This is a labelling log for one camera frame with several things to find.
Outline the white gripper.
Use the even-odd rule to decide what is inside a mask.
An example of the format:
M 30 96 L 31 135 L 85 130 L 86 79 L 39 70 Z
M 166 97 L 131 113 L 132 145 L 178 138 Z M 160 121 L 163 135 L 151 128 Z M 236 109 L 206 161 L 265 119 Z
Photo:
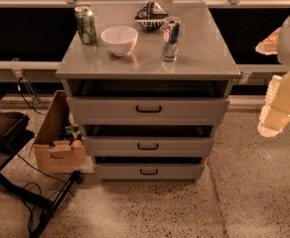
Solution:
M 290 72 L 283 78 L 273 75 L 265 95 L 257 132 L 266 138 L 272 138 L 281 133 L 290 122 Z

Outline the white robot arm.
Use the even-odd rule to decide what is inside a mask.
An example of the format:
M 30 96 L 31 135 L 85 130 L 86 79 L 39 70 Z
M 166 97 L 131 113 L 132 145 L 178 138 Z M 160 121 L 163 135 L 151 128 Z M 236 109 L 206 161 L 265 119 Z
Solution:
M 258 133 L 270 138 L 281 133 L 290 122 L 290 15 L 255 50 L 266 56 L 277 55 L 278 61 L 289 68 L 283 76 L 272 76 L 259 116 Z

